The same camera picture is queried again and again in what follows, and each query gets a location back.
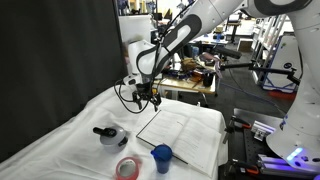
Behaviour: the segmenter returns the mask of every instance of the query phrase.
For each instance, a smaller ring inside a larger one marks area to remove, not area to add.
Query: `small container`
[[[127,142],[126,131],[120,126],[112,126],[105,129],[93,128],[93,132],[100,135],[100,142],[110,153],[122,151]]]
[[[169,171],[170,162],[172,159],[172,150],[165,144],[158,145],[151,151],[157,165],[157,171],[161,174],[166,174]]]
[[[221,34],[217,34],[217,42],[220,42],[220,39],[221,39]]]
[[[199,56],[199,48],[192,46],[192,58],[196,59],[197,56]]]
[[[213,83],[213,72],[207,72],[203,74],[203,86],[210,87]]]

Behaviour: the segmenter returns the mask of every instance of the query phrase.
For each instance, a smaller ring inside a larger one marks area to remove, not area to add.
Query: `cardboard box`
[[[219,25],[217,26],[214,31],[214,33],[222,33],[223,32],[223,26]]]
[[[241,38],[239,40],[237,51],[240,51],[240,52],[251,52],[252,42],[253,42],[253,39]]]

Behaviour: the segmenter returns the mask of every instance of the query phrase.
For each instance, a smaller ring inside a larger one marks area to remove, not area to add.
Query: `black curtain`
[[[113,0],[0,0],[0,162],[127,71]]]

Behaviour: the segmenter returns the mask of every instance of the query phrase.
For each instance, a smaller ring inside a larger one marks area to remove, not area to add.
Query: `lid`
[[[155,159],[160,161],[168,161],[172,158],[172,150],[169,146],[165,144],[158,145],[151,151],[151,154]]]
[[[100,134],[100,142],[103,145],[118,145],[126,138],[126,131],[120,126],[111,126],[103,131],[97,131],[97,129],[94,128],[94,132]]]

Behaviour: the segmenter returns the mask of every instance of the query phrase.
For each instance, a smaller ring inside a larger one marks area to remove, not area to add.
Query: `wire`
[[[123,101],[125,101],[125,102],[134,102],[133,100],[127,100],[127,99],[125,99],[125,98],[123,98],[123,97],[121,96],[121,87],[122,87],[123,79],[118,80],[118,81],[116,82],[116,85],[117,85],[119,82],[120,82],[120,86],[119,86],[119,96],[120,96],[120,98],[121,98]]]
[[[150,84],[150,89],[152,88],[152,85],[154,83],[154,79],[155,79],[155,76],[156,76],[156,65],[157,65],[157,61],[158,61],[158,58],[159,58],[159,55],[160,55],[160,52],[159,51],[159,47],[160,47],[160,43],[162,42],[162,39],[169,33],[169,28],[172,26],[172,24],[177,20],[178,17],[180,17],[180,15],[182,13],[184,13],[190,6],[192,6],[193,4],[195,3],[195,1],[193,1],[192,3],[190,3],[188,6],[186,6],[182,11],[180,11],[180,13],[178,13],[176,15],[176,17],[166,26],[166,29],[165,31],[163,32],[163,34],[161,35],[160,37],[160,40],[158,41],[157,43],[157,46],[156,46],[156,54],[155,54],[155,63],[154,63],[154,66],[153,66],[153,70],[152,70],[152,83]]]
[[[152,78],[152,79],[151,79],[151,83],[150,83],[150,85],[149,85],[149,91],[150,91],[149,93],[150,93],[150,95],[152,95],[152,86],[153,86],[153,84],[154,84],[154,80],[155,80],[155,76],[156,76],[156,66],[157,66],[157,61],[158,61],[159,55],[160,55],[160,53],[161,53],[160,45],[161,45],[161,43],[162,43],[162,40],[163,40],[163,38],[168,34],[168,32],[169,32],[168,29],[172,26],[173,22],[175,22],[175,20],[176,20],[182,13],[184,13],[194,2],[192,2],[192,3],[190,3],[188,6],[186,6],[186,7],[167,25],[164,33],[161,35],[161,37],[160,37],[160,39],[159,39],[159,41],[158,41],[158,43],[157,43],[157,45],[156,45],[155,61],[154,61],[154,65],[153,65],[153,67],[152,67],[152,73],[151,73],[151,78]],[[115,93],[117,94],[117,96],[118,96],[118,98],[120,99],[120,101],[121,101],[121,103],[123,104],[123,106],[124,106],[129,112],[134,113],[134,114],[138,114],[138,113],[141,113],[142,111],[144,111],[144,109],[148,106],[148,104],[149,104],[149,102],[150,102],[150,99],[148,98],[146,105],[145,105],[140,111],[138,111],[138,112],[131,111],[131,110],[125,105],[125,103],[124,103],[123,101],[125,101],[125,102],[134,102],[134,101],[133,101],[133,100],[127,100],[127,99],[125,99],[125,98],[122,97],[122,95],[121,95],[121,86],[122,86],[122,83],[120,84],[119,92],[116,90],[116,85],[117,85],[120,81],[123,82],[123,79],[118,80],[118,81],[115,82],[114,91],[115,91]]]
[[[300,75],[299,79],[301,80],[301,78],[303,76],[303,60],[302,60],[302,54],[301,54],[301,51],[300,51],[299,47],[298,47],[298,50],[299,50],[300,66],[301,66],[301,75]]]
[[[229,73],[230,73],[230,76],[231,76],[232,80],[237,84],[237,86],[238,86],[239,89],[238,89],[238,88],[235,88],[235,87],[233,87],[233,86],[230,86],[230,85],[228,85],[228,84],[224,84],[224,83],[220,82],[222,85],[227,86],[227,87],[230,87],[230,88],[232,88],[232,89],[234,89],[234,90],[240,91],[240,92],[242,92],[242,93],[244,93],[244,94],[246,94],[246,95],[255,97],[255,98],[259,99],[260,101],[268,102],[269,104],[271,104],[272,106],[274,106],[275,108],[277,108],[277,110],[278,110],[280,113],[282,113],[283,115],[286,114],[286,113],[284,112],[284,110],[282,110],[276,103],[274,103],[274,102],[272,102],[272,101],[270,101],[270,100],[264,99],[264,98],[262,98],[262,97],[260,97],[260,96],[258,96],[258,95],[253,94],[253,93],[249,93],[249,92],[245,91],[243,88],[241,88],[241,86],[239,85],[239,83],[235,80],[235,78],[233,77],[233,74],[232,74],[232,72],[230,71],[230,69],[229,69]]]
[[[130,110],[127,106],[126,106],[126,104],[123,102],[123,100],[122,100],[122,96],[120,95],[121,93],[118,93],[117,92],[117,89],[116,89],[116,85],[117,84],[115,84],[114,86],[113,86],[113,89],[114,89],[114,92],[117,94],[117,96],[118,96],[118,98],[120,99],[120,102],[122,103],[122,105],[127,109],[127,111],[129,111],[129,112],[131,112],[131,113],[133,113],[133,114],[139,114],[139,113],[141,113],[142,111],[144,111],[145,109],[146,109],[146,107],[148,106],[148,104],[149,104],[149,100],[147,101],[147,103],[145,104],[145,106],[140,110],[140,111],[132,111],[132,110]]]
[[[220,82],[220,84],[223,85],[223,86],[227,86],[227,87],[229,87],[229,88],[231,88],[231,89],[234,89],[234,90],[236,90],[236,91],[245,93],[246,95],[253,96],[253,97],[255,97],[255,98],[257,98],[257,99],[259,99],[259,100],[261,100],[261,101],[268,102],[270,105],[274,106],[280,113],[282,113],[283,115],[286,114],[284,110],[282,110],[276,103],[274,103],[274,102],[272,102],[272,101],[269,101],[269,100],[267,100],[267,99],[264,99],[264,98],[262,98],[262,97],[260,97],[260,96],[258,96],[258,95],[255,95],[255,94],[246,92],[246,91],[244,91],[244,90],[238,89],[238,88],[233,87],[233,86],[231,86],[231,85],[225,84],[225,83],[223,83],[223,82]]]

